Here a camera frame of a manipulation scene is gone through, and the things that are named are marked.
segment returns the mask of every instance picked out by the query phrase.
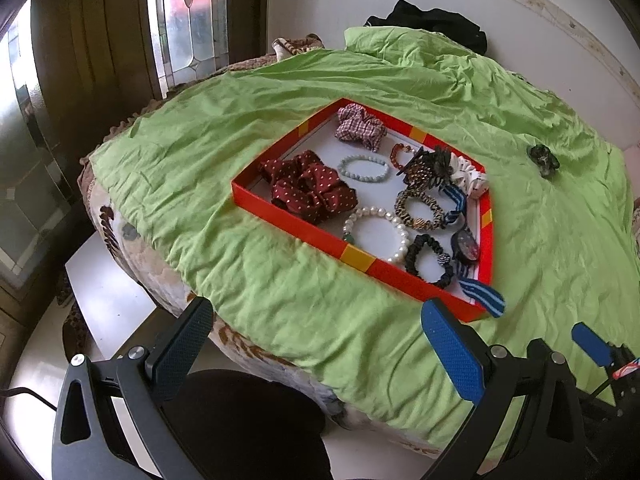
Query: white scrunchie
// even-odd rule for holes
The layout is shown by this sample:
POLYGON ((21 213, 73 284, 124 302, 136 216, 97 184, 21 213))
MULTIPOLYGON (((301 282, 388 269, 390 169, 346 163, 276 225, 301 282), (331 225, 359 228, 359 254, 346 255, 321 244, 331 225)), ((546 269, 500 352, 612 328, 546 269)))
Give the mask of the white scrunchie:
POLYGON ((463 156, 451 153, 450 167, 453 168, 451 181, 458 186, 469 198, 478 199, 487 189, 489 181, 484 173, 476 170, 463 156))

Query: white table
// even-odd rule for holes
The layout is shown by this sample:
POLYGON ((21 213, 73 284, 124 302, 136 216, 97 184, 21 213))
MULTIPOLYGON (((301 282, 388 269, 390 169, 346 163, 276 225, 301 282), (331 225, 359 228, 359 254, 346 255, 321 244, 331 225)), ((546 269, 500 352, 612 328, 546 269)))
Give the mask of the white table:
POLYGON ((66 273, 98 349, 111 359, 156 305, 113 260, 98 233, 66 263, 66 273))

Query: screw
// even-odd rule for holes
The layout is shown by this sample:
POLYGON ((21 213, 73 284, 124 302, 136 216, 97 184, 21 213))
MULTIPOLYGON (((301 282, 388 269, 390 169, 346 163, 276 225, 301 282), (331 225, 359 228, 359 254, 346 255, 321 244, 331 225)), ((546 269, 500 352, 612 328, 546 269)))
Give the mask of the screw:
POLYGON ((566 359, 560 352, 553 352, 551 354, 551 360, 557 365, 563 365, 566 362, 566 359))
POLYGON ((76 354, 71 358, 72 366, 80 366, 82 363, 84 363, 84 356, 82 354, 76 354))
POLYGON ((129 353, 129 359, 140 359, 145 354, 145 349, 142 346, 134 346, 129 353))
POLYGON ((504 359, 507 357, 507 349, 504 346, 494 345, 491 347, 491 355, 496 359, 504 359))

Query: black hair tie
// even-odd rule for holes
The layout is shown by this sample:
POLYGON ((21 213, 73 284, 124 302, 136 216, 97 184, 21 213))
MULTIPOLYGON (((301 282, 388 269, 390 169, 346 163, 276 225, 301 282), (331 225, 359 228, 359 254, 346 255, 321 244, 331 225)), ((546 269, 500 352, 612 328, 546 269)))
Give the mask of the black hair tie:
POLYGON ((438 241, 431 235, 423 234, 415 237, 414 243, 411 244, 406 257, 404 258, 404 268, 412 276, 417 276, 418 278, 423 279, 415 268, 415 259, 425 244, 433 250, 437 256, 438 264, 444 269, 440 279, 437 282, 431 282, 431 285, 435 285, 438 288, 447 288, 454 276, 453 266, 451 265, 451 256, 444 251, 438 241))

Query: black cable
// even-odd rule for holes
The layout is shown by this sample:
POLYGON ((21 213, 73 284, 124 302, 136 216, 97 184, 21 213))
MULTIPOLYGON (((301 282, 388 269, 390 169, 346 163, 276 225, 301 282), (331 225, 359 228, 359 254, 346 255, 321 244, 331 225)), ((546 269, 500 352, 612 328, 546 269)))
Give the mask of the black cable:
POLYGON ((49 406, 54 412, 56 412, 58 410, 47 399, 44 399, 43 397, 38 395, 36 392, 34 392, 33 390, 30 390, 28 388, 20 387, 20 388, 11 388, 10 390, 0 390, 0 397, 13 397, 13 396, 20 395, 20 394, 29 394, 30 396, 33 396, 36 399, 38 399, 43 404, 46 404, 47 406, 49 406))

